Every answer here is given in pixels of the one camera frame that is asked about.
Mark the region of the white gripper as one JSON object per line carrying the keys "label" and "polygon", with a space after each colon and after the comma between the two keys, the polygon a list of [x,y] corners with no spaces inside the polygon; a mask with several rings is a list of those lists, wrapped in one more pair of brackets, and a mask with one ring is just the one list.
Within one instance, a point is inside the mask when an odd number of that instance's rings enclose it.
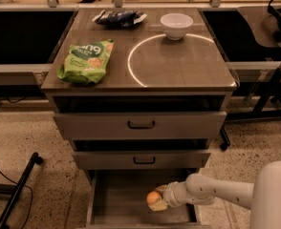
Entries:
{"label": "white gripper", "polygon": [[[179,207],[185,204],[186,186],[185,182],[171,182],[161,185],[156,191],[163,195],[163,199],[170,207]],[[161,198],[151,198],[148,200],[148,207],[152,211],[163,211],[167,209],[167,204]]]}

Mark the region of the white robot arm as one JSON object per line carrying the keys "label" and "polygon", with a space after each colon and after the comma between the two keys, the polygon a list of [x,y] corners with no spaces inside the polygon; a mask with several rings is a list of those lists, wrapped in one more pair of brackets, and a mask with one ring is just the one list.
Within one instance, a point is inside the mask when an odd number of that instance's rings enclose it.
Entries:
{"label": "white robot arm", "polygon": [[147,195],[153,211],[184,204],[208,205],[215,198],[250,210],[249,229],[281,229],[281,161],[266,165],[253,183],[220,180],[192,174]]}

